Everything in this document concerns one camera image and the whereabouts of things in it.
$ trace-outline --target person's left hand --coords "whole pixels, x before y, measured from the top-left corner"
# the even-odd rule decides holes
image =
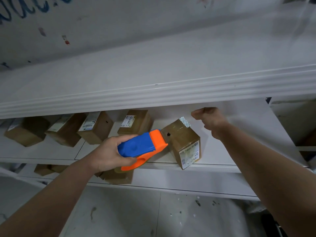
[[[135,157],[123,157],[118,152],[118,145],[137,135],[113,136],[106,139],[94,151],[85,157],[95,173],[107,171],[121,166],[131,166],[136,163]]]

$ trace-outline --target person's right arm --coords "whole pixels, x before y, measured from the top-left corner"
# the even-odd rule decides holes
[[[191,114],[226,147],[262,203],[289,236],[311,236],[316,224],[316,175],[231,125],[216,107]]]

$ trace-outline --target forearm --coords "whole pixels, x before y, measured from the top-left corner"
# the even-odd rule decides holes
[[[312,172],[231,124],[217,133],[251,188],[281,224],[306,223],[304,218],[315,216],[316,177]]]
[[[93,174],[85,158],[71,164],[4,222],[0,235],[58,236]]]

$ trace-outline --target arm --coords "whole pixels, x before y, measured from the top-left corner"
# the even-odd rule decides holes
[[[0,236],[58,236],[89,179],[97,172],[130,166],[136,158],[119,155],[117,146],[136,135],[111,137],[66,168],[47,187],[0,225]]]
[[[216,107],[192,112],[226,147],[245,179],[289,236],[314,234],[316,175],[229,124]]]

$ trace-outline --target dotted tape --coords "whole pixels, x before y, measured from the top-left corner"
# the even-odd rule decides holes
[[[191,125],[190,123],[184,118],[184,117],[181,117],[179,120],[181,120],[181,122],[187,127],[189,128]]]

